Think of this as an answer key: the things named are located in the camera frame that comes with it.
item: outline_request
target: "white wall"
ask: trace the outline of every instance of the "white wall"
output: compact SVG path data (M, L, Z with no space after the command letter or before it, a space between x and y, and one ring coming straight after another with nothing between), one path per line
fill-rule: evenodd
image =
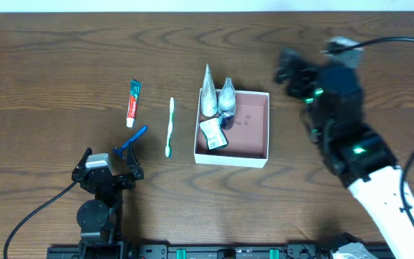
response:
M414 0L0 0L0 12L414 11Z

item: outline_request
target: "toothpaste cap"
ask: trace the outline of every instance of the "toothpaste cap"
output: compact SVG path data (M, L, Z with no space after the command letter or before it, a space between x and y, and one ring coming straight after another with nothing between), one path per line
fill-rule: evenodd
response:
M134 126L135 119L127 118L127 127L133 127Z

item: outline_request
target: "box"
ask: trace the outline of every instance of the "box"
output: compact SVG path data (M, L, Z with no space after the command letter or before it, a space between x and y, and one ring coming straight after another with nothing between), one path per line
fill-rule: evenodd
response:
M234 165L263 168L268 159L270 143L270 94L253 91L236 91L234 126L223 130L228 145L208 150L207 140L199 123L207 120L201 113L199 92L198 117L194 137L196 163Z

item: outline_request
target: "green tape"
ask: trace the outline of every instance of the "green tape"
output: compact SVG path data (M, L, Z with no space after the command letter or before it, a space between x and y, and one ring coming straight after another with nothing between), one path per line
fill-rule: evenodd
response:
M177 259L186 259L186 250L178 249L177 250Z
M270 259L279 259L279 250L271 249L270 250Z

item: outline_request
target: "green led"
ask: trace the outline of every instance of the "green led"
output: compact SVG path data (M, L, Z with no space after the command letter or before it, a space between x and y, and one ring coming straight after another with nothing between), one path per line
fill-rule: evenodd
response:
M362 154L366 150L361 147L355 147L352 151L354 151L354 154L358 155L358 154Z
M320 96L322 93L323 93L323 89L322 88L317 88L314 91L314 95L316 95L316 96Z

